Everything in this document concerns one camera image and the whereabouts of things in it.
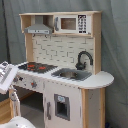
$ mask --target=white cabinet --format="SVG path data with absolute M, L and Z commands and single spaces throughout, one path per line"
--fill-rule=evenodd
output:
M 45 128 L 82 128 L 81 90 L 45 81 Z

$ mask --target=handle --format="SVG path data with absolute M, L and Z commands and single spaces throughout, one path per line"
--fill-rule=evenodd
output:
M 59 31 L 59 28 L 57 28 L 57 22 L 58 22 L 58 17 L 55 18 L 55 21 L 54 21 L 54 26 L 55 26 L 55 30 L 56 31 Z
M 47 103 L 47 117 L 48 117 L 48 120 L 51 120 L 51 115 L 49 113 L 49 110 L 50 110 L 50 102 Z

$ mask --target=countertop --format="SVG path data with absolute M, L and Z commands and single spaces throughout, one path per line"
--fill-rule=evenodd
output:
M 70 84 L 71 86 L 75 86 L 75 87 L 79 87 L 79 88 L 83 88 L 83 89 L 103 88 L 103 87 L 111 85 L 114 81 L 114 77 L 110 73 L 107 73 L 104 71 L 100 71 L 96 75 L 91 75 L 90 77 L 88 77 L 87 79 L 85 79 L 83 81 L 69 80 L 69 79 L 55 77 L 55 76 L 51 75 L 53 72 L 55 72 L 61 68 L 67 68 L 67 67 L 58 66 L 57 68 L 50 70 L 44 74 L 38 74 L 35 72 L 25 71 L 25 70 L 21 70 L 21 69 L 18 72 L 33 75 L 36 77 L 41 77 L 42 79 L 45 79 L 45 80 L 53 80 L 53 81 L 62 82 L 65 84 Z

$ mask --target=backsplash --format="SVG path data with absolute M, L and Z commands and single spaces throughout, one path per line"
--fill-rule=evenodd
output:
M 86 50 L 93 57 L 93 38 L 33 34 L 32 40 L 35 62 L 74 68 L 81 51 Z M 88 56 L 82 55 L 81 62 L 86 62 L 86 70 L 92 72 Z

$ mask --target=gray wall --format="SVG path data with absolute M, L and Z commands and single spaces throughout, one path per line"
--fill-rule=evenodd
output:
M 102 10 L 102 70 L 115 77 L 106 88 L 106 121 L 128 126 L 128 0 L 4 0 L 12 63 L 25 61 L 19 13 Z
M 0 63 L 7 61 L 6 36 L 3 18 L 2 1 L 0 0 Z M 7 95 L 0 94 L 0 102 L 8 98 Z

